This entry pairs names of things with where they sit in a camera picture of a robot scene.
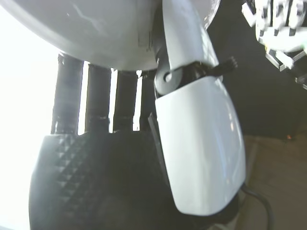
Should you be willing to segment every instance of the black cable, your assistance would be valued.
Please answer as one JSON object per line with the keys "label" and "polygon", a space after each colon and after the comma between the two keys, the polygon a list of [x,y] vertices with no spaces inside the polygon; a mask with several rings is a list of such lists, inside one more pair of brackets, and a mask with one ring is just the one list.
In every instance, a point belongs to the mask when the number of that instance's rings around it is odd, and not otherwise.
{"label": "black cable", "polygon": [[268,223],[267,223],[267,230],[274,229],[274,214],[272,207],[268,200],[264,198],[262,195],[258,194],[257,192],[253,191],[251,188],[248,188],[244,183],[241,187],[241,190],[246,193],[247,195],[253,196],[254,198],[258,199],[265,207],[268,215]]}

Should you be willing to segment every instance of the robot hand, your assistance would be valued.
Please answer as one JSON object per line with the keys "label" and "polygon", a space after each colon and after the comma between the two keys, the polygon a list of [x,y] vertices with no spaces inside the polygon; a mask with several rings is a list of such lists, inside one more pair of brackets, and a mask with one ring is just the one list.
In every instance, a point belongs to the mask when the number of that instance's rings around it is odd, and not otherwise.
{"label": "robot hand", "polygon": [[307,89],[307,0],[245,0],[242,13],[267,59],[280,71],[288,69]]}

